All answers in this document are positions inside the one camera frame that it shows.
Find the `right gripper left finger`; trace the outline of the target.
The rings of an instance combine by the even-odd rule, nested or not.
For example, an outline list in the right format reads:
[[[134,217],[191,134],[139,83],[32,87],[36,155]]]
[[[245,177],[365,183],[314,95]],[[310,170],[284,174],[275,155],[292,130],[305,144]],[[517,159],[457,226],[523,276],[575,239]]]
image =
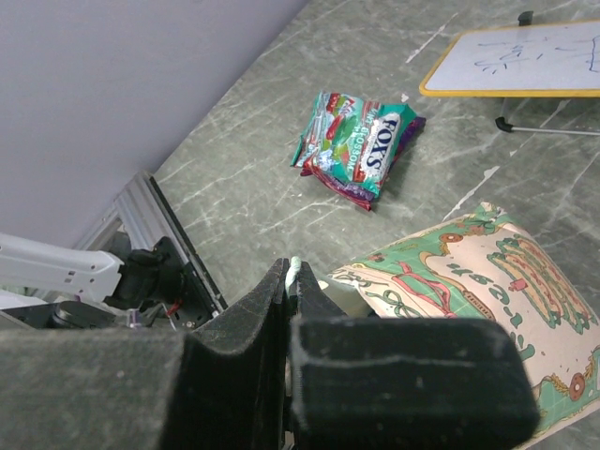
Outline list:
[[[278,449],[288,267],[193,333],[6,322],[2,447]]]

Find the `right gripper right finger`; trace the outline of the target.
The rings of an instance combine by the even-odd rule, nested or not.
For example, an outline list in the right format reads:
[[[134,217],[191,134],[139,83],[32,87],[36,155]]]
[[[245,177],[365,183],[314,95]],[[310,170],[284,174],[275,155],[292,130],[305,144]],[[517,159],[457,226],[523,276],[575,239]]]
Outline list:
[[[293,434],[300,449],[512,449],[539,411],[518,350],[485,319],[350,318],[306,262],[288,294]]]

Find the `decorated paper gift bag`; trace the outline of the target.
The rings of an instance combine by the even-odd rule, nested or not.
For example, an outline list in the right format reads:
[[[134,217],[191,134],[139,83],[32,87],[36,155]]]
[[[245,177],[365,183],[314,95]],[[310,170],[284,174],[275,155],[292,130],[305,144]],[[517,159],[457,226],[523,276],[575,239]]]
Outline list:
[[[483,202],[316,279],[357,317],[485,318],[501,325],[541,412],[534,443],[599,413],[598,315],[499,206]]]

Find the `teal Fox's mint bag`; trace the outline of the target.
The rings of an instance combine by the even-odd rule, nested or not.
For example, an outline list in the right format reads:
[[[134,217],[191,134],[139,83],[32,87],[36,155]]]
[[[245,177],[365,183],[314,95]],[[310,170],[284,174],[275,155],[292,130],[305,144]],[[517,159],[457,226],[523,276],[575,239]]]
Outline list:
[[[406,103],[321,91],[291,165],[368,211],[399,156],[425,124]]]

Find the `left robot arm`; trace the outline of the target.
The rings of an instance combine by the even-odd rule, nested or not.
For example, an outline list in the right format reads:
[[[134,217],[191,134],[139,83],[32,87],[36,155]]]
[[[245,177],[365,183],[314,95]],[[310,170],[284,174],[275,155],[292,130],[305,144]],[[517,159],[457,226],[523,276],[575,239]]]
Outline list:
[[[3,329],[142,330],[158,314],[171,315],[179,308],[187,279],[168,237],[151,250],[134,249],[119,258],[103,250],[68,249],[2,234],[1,284],[71,296],[48,303],[2,291]]]

